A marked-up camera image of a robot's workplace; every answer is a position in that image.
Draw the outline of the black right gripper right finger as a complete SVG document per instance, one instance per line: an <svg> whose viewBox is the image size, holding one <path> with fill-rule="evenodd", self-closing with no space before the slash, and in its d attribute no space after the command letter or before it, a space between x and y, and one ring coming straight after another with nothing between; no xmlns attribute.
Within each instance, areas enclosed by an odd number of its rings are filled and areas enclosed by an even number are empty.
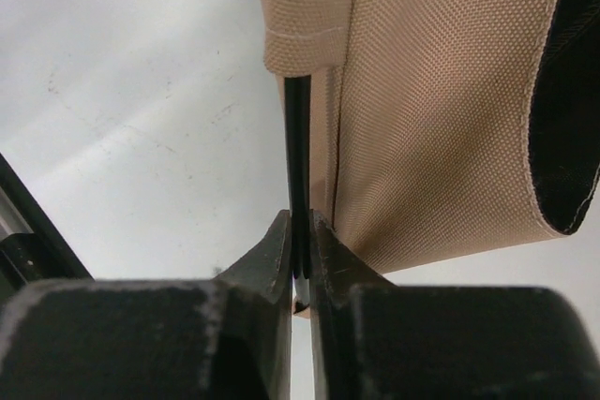
<svg viewBox="0 0 600 400"><path fill-rule="evenodd" d="M591 342L538 287L397 286L312 219L319 399L587 399Z"/></svg>

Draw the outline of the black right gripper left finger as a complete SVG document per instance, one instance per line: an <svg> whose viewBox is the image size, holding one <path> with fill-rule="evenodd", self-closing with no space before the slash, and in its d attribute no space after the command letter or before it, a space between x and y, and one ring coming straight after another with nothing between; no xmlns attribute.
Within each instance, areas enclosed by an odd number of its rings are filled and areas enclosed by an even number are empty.
<svg viewBox="0 0 600 400"><path fill-rule="evenodd" d="M1 315L5 399L286 399L290 216L211 279L37 281Z"/></svg>

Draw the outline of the tan fabric pet tent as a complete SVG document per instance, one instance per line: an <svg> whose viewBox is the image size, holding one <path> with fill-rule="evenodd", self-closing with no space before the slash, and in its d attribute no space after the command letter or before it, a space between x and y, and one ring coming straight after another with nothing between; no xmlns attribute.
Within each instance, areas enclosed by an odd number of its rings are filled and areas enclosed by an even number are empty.
<svg viewBox="0 0 600 400"><path fill-rule="evenodd" d="M572 234L599 178L599 0L262 0L309 76L310 203L374 270Z"/></svg>

